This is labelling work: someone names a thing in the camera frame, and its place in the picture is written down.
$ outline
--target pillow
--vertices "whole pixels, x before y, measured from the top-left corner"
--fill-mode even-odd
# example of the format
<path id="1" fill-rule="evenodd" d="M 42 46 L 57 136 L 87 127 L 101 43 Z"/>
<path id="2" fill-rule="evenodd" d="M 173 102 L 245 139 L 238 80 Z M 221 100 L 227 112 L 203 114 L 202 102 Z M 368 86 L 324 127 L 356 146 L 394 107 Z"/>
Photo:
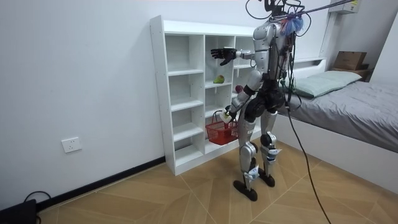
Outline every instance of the pillow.
<path id="1" fill-rule="evenodd" d="M 346 85 L 322 77 L 311 76 L 296 80 L 296 94 L 307 98 L 316 98 L 331 91 L 340 90 Z"/>
<path id="2" fill-rule="evenodd" d="M 334 82 L 339 82 L 342 85 L 346 86 L 350 83 L 360 80 L 362 77 L 357 73 L 353 72 L 339 72 L 339 71 L 328 71 L 319 73 L 317 75 L 311 77 L 321 77 L 327 80 L 331 80 Z"/>
<path id="3" fill-rule="evenodd" d="M 302 97 L 316 98 L 331 91 L 340 90 L 359 79 L 361 76 L 353 72 L 323 72 L 307 78 L 296 79 L 295 92 Z"/>

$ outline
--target white bed frame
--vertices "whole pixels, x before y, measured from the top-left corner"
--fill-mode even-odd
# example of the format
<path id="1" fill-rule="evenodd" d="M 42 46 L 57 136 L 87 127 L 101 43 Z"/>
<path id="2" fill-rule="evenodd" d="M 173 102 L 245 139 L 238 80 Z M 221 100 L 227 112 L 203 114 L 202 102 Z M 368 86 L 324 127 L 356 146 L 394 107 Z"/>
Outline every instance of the white bed frame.
<path id="1" fill-rule="evenodd" d="M 293 120 L 306 152 L 398 194 L 398 153 Z M 289 119 L 278 115 L 277 139 L 300 149 Z"/>

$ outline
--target electrical outlet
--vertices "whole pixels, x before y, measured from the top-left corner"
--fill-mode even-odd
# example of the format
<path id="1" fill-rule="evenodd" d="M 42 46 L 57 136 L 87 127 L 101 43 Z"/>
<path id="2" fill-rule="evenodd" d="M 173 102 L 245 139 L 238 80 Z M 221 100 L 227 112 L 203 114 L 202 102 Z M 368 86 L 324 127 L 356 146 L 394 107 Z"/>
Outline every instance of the electrical outlet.
<path id="1" fill-rule="evenodd" d="M 62 142 L 63 150 L 66 153 L 73 152 L 73 151 L 81 149 L 81 144 L 80 144 L 79 137 L 63 140 L 61 142 Z"/>

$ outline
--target red plastic basket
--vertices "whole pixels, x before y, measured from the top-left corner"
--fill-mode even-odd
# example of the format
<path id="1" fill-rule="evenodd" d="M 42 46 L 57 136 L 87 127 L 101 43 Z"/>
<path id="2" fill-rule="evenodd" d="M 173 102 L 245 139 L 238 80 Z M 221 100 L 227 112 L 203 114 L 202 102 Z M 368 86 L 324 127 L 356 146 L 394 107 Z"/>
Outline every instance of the red plastic basket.
<path id="1" fill-rule="evenodd" d="M 238 122 L 232 121 L 228 124 L 224 123 L 224 121 L 214 122 L 214 117 L 216 116 L 216 111 L 213 114 L 213 118 L 211 119 L 211 124 L 206 125 L 207 136 L 209 137 L 209 141 L 215 143 L 217 145 L 225 145 L 230 143 L 231 141 L 235 141 L 238 139 Z"/>

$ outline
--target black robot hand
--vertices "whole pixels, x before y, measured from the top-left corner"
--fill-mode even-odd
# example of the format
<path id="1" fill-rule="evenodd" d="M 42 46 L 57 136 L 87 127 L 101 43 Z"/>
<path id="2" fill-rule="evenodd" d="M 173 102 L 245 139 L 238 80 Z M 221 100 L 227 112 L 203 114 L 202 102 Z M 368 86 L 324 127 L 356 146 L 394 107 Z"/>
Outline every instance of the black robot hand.
<path id="1" fill-rule="evenodd" d="M 233 48 L 223 48 L 223 49 L 212 49 L 211 56 L 215 59 L 225 59 L 220 63 L 221 66 L 226 65 L 230 61 L 236 59 L 236 49 Z"/>

